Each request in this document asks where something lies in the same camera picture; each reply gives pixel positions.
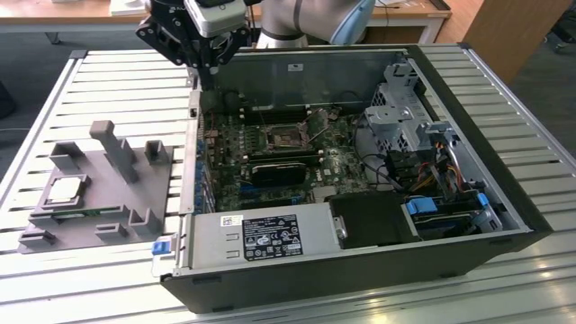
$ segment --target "metal table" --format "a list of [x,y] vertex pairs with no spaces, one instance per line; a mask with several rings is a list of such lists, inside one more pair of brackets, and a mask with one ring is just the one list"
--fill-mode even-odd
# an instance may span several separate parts
[[463,277],[202,316],[187,311],[151,275],[150,243],[18,254],[18,238],[52,169],[47,154],[59,140],[100,149],[88,139],[98,119],[116,123],[116,134],[128,136],[132,147],[148,139],[176,145],[166,233],[178,229],[187,72],[154,51],[95,51],[68,60],[0,184],[0,318],[22,323],[574,323],[575,160],[474,51],[455,45],[423,50],[554,235]]

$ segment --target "red wire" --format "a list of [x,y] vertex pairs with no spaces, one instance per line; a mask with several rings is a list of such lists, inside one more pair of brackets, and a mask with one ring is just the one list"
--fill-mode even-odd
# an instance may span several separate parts
[[420,178],[423,177],[424,167],[430,164],[430,162],[424,162],[420,168],[418,169],[418,182],[420,182]]

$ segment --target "wooden desk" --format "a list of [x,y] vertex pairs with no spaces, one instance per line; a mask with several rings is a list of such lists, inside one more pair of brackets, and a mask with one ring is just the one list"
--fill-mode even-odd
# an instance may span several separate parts
[[[434,43],[450,11],[439,11],[428,0],[412,0],[402,9],[375,8],[368,26],[419,26],[420,43]],[[80,32],[134,30],[144,15],[110,16],[108,0],[52,3],[51,0],[0,0],[0,32]],[[255,6],[259,25],[262,12]]]
[[518,75],[571,0],[446,0],[439,43],[468,43],[504,82]]

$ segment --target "warning label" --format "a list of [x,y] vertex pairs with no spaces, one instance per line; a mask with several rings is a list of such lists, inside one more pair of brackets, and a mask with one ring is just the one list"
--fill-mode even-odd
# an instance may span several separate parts
[[244,219],[243,233],[248,261],[303,254],[296,215]]

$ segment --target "cable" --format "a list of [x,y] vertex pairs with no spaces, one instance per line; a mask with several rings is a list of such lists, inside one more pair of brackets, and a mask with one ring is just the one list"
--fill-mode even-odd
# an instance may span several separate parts
[[376,186],[378,185],[380,185],[382,183],[380,183],[380,175],[379,175],[379,172],[380,172],[380,169],[383,168],[383,167],[386,167],[387,166],[387,164],[384,163],[382,166],[379,166],[378,167],[378,169],[376,169]]
[[[356,119],[356,127],[354,128],[354,136],[352,136],[352,148],[354,148],[354,152],[356,154],[356,157],[360,159],[360,162],[364,163],[364,159],[370,156],[364,156],[364,158],[360,157],[359,154],[359,150],[356,148],[356,137],[359,135],[359,128],[360,128],[360,120],[362,118],[366,118],[366,114],[362,114],[360,117]],[[406,188],[384,173],[382,173],[378,169],[374,168],[374,166],[371,166],[370,164],[364,163],[364,166],[368,168],[368,170],[374,171],[376,173],[376,175],[382,176],[388,183],[395,187],[395,189],[400,192],[406,191]]]
[[4,128],[0,130],[0,132],[11,132],[14,130],[30,130],[30,128]]
[[256,41],[256,21],[254,17],[252,6],[248,7],[248,17],[251,17],[250,20],[252,21],[252,28],[251,28],[251,47],[252,47],[252,42]]

